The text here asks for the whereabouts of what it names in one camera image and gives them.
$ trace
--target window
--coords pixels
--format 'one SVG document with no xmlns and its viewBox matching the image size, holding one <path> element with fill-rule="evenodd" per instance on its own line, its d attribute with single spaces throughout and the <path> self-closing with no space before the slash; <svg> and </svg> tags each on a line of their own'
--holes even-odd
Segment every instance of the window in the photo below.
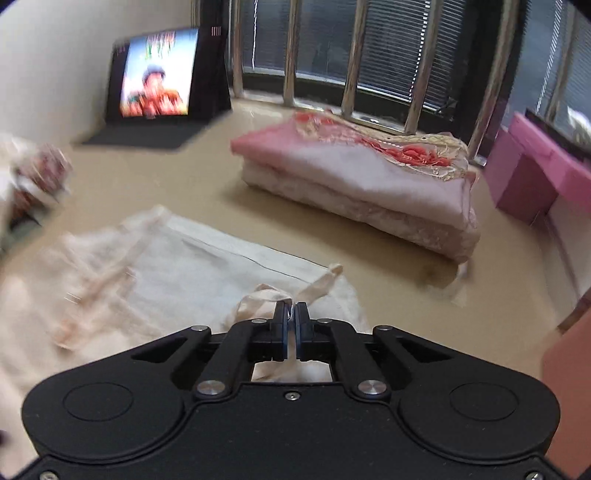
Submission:
<svg viewBox="0 0 591 480">
<path fill-rule="evenodd" d="M 290 0 L 241 0 L 243 86 L 282 94 Z M 520 1 L 516 66 L 527 0 Z M 488 83 L 501 21 L 499 0 L 444 0 L 436 54 L 418 128 L 468 143 Z M 295 96 L 339 106 L 356 0 L 301 0 Z M 423 53 L 431 0 L 369 0 L 355 110 L 403 124 Z M 229 69 L 230 82 L 232 71 Z M 501 90 L 506 102 L 515 76 Z M 490 130 L 501 118 L 491 121 Z"/>
<path fill-rule="evenodd" d="M 524 45 L 515 83 L 503 118 L 508 126 L 515 112 L 528 108 L 544 116 L 556 82 L 564 35 L 567 25 L 567 0 L 529 0 Z M 569 80 L 560 102 L 555 125 L 567 135 L 571 127 L 567 119 L 567 106 L 591 118 L 591 22 L 579 15 L 578 33 Z"/>
<path fill-rule="evenodd" d="M 344 83 L 355 0 L 303 0 L 297 71 L 300 76 Z M 373 0 L 368 11 L 359 86 L 410 102 L 422 54 L 430 0 Z M 465 0 L 447 0 L 426 104 L 448 101 Z M 289 0 L 248 0 L 242 4 L 245 72 L 282 74 Z"/>
</svg>

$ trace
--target white wall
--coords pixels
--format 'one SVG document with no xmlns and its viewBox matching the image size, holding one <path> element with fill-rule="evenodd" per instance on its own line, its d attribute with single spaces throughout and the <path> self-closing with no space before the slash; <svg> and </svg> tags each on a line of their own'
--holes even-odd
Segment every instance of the white wall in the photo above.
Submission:
<svg viewBox="0 0 591 480">
<path fill-rule="evenodd" d="M 549 215 L 564 245 L 581 298 L 591 288 L 591 215 L 562 197 L 554 202 Z"/>
<path fill-rule="evenodd" d="M 113 42 L 190 24 L 191 0 L 16 0 L 0 15 L 0 131 L 57 143 L 91 131 Z"/>
</svg>

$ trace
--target fabric pile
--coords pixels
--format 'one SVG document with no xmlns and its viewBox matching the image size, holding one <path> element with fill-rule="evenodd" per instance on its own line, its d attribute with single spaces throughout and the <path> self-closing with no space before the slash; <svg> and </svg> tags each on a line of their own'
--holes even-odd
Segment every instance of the fabric pile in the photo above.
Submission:
<svg viewBox="0 0 591 480">
<path fill-rule="evenodd" d="M 123 224 L 66 235 L 0 291 L 0 472 L 35 458 L 20 420 L 27 392 L 65 369 L 191 325 L 220 333 L 305 301 L 314 318 L 369 327 L 343 267 L 322 267 L 157 207 Z M 326 364 L 264 362 L 257 381 L 330 381 Z"/>
<path fill-rule="evenodd" d="M 368 223 L 457 262 L 480 233 L 467 147 L 449 135 L 383 134 L 321 112 L 234 139 L 252 186 Z"/>
</svg>

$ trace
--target pink box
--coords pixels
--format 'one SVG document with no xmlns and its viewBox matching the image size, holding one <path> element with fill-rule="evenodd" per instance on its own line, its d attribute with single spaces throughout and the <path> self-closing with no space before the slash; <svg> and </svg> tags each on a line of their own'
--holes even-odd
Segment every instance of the pink box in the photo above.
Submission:
<svg viewBox="0 0 591 480">
<path fill-rule="evenodd" d="M 484 177 L 496 206 L 526 223 L 558 195 L 591 214 L 591 171 L 520 113 L 499 132 Z"/>
</svg>

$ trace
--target metal window bar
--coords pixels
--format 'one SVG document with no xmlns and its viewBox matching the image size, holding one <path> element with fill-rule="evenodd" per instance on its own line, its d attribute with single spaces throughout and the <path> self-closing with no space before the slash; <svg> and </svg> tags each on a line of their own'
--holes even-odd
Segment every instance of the metal window bar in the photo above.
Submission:
<svg viewBox="0 0 591 480">
<path fill-rule="evenodd" d="M 301 0 L 290 0 L 290 23 L 285 47 L 285 80 L 283 82 L 283 104 L 294 106 L 296 85 L 297 53 L 300 45 L 300 7 Z"/>
<path fill-rule="evenodd" d="M 579 30 L 579 14 L 577 9 L 571 4 L 567 4 L 567 18 L 566 18 L 566 33 L 562 45 L 562 54 L 560 56 L 560 64 L 558 66 L 558 73 L 556 74 L 556 83 L 550 95 L 550 101 L 546 109 L 544 119 L 549 124 L 554 123 L 558 107 L 564 96 L 564 89 L 569 81 L 570 66 L 573 61 L 574 44 Z"/>
<path fill-rule="evenodd" d="M 345 80 L 345 92 L 340 110 L 343 117 L 351 119 L 355 106 L 355 92 L 359 81 L 359 68 L 361 54 L 363 53 L 363 41 L 365 39 L 365 24 L 367 23 L 369 0 L 357 0 L 355 7 L 355 21 L 353 23 L 353 37 L 349 52 L 349 64 L 347 66 L 347 79 Z"/>
<path fill-rule="evenodd" d="M 234 98 L 242 98 L 242 0 L 232 0 L 232 74 Z"/>
<path fill-rule="evenodd" d="M 359 67 L 361 64 L 361 55 L 363 52 L 363 40 L 365 37 L 365 24 L 369 8 L 369 0 L 357 0 L 355 9 L 355 22 L 353 26 L 353 37 L 351 49 L 349 52 L 349 64 L 347 78 L 345 81 L 345 91 L 341 104 L 340 114 L 344 118 L 368 127 L 372 127 L 387 133 L 415 134 L 418 119 L 423 110 L 424 98 L 428 86 L 429 76 L 435 54 L 437 42 L 437 32 L 441 21 L 441 11 L 444 0 L 431 0 L 430 13 L 428 16 L 427 32 L 424 40 L 423 55 L 419 64 L 417 78 L 413 88 L 413 99 L 411 108 L 405 122 L 404 130 L 399 125 L 388 122 L 384 119 L 372 115 L 360 115 L 354 112 L 355 92 L 358 87 Z M 283 104 L 286 106 L 296 106 L 304 109 L 319 109 L 319 106 L 302 103 L 294 98 L 294 86 L 297 68 L 297 52 L 300 26 L 300 7 L 301 0 L 290 0 L 290 18 L 288 39 L 285 51 L 285 80 L 283 91 Z M 505 74 L 511 46 L 517 26 L 517 15 L 519 10 L 519 0 L 503 0 L 503 10 L 499 33 L 496 42 L 495 56 L 486 86 L 484 98 L 480 106 L 480 112 L 476 120 L 474 131 L 468 145 L 468 160 L 475 161 L 476 154 L 484 138 L 486 129 L 491 120 L 495 104 L 498 100 L 501 83 Z M 232 64 L 233 64 L 233 92 L 235 98 L 251 98 L 258 101 L 270 101 L 277 103 L 274 95 L 245 95 L 243 91 L 242 76 L 242 25 L 241 25 L 241 0 L 232 0 L 231 16 L 232 22 Z"/>
<path fill-rule="evenodd" d="M 437 47 L 437 33 L 439 32 L 439 22 L 443 12 L 443 0 L 431 0 L 429 7 L 429 18 L 427 20 L 427 32 L 425 33 L 423 52 L 418 65 L 417 79 L 413 87 L 413 99 L 410 102 L 408 116 L 404 124 L 404 134 L 414 135 L 417 133 L 418 118 L 423 110 L 425 95 L 429 86 L 429 77 L 431 67 L 435 58 L 435 49 Z"/>
<path fill-rule="evenodd" d="M 193 0 L 191 2 L 191 26 L 199 28 L 201 26 L 201 1 Z"/>
<path fill-rule="evenodd" d="M 519 0 L 503 1 L 503 12 L 501 15 L 501 24 L 499 25 L 499 34 L 496 39 L 495 57 L 492 60 L 491 73 L 480 106 L 480 112 L 476 119 L 476 125 L 474 126 L 470 143 L 468 143 L 468 160 L 470 161 L 476 158 L 476 154 L 488 128 L 488 123 L 491 121 L 492 114 L 495 110 L 496 101 L 499 98 L 501 83 L 505 75 L 509 55 L 511 54 L 518 13 Z"/>
</svg>

